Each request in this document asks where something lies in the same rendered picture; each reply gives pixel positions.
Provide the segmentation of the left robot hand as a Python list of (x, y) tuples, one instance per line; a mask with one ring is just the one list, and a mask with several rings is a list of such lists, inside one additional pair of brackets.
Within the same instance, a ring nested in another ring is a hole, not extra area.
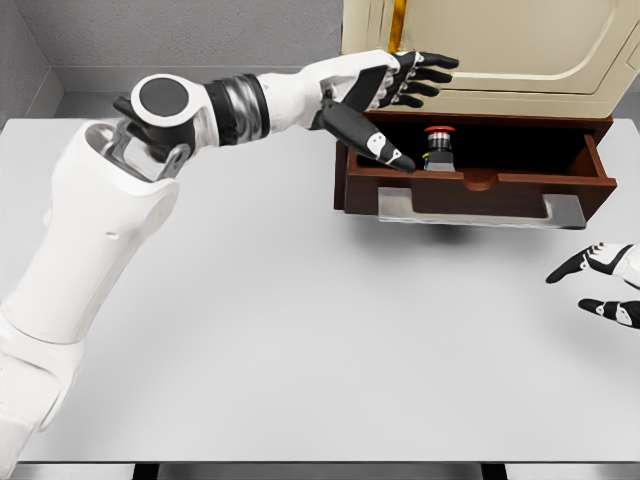
[(310, 128), (325, 130), (356, 153), (405, 173), (416, 170), (367, 118), (368, 110), (388, 106), (418, 109), (438, 86), (453, 80), (457, 58), (425, 51), (372, 50), (329, 61), (330, 76), (320, 81), (321, 99)]

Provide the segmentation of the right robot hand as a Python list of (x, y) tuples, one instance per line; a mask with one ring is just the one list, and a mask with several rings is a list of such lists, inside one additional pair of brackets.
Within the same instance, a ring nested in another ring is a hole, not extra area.
[[(572, 255), (545, 279), (555, 284), (570, 274), (593, 270), (617, 277), (640, 292), (640, 244), (598, 243)], [(640, 300), (602, 301), (581, 299), (578, 306), (599, 317), (640, 330)]]

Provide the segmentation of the red button switch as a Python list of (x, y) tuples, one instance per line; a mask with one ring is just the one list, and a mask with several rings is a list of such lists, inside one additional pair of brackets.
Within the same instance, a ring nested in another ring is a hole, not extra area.
[(423, 154), (424, 169), (429, 171), (454, 172), (454, 157), (451, 147), (451, 126), (430, 126), (427, 134), (427, 151)]

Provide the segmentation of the brown wooden drawer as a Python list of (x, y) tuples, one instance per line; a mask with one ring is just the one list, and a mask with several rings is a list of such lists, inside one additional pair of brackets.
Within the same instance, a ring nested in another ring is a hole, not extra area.
[[(413, 174), (336, 146), (334, 207), (375, 215), (381, 187), (408, 188), (418, 213), (541, 218), (546, 194), (574, 195), (590, 219), (616, 189), (597, 146), (613, 124), (601, 119), (370, 111), (369, 119), (416, 165)], [(454, 169), (424, 167), (426, 128), (453, 128)]]

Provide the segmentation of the cream cabinet with brown base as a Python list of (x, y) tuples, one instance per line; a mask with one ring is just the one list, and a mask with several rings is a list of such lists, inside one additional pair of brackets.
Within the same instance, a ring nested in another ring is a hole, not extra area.
[(401, 48), (460, 62), (424, 113), (604, 118), (640, 74), (640, 0), (406, 0)]

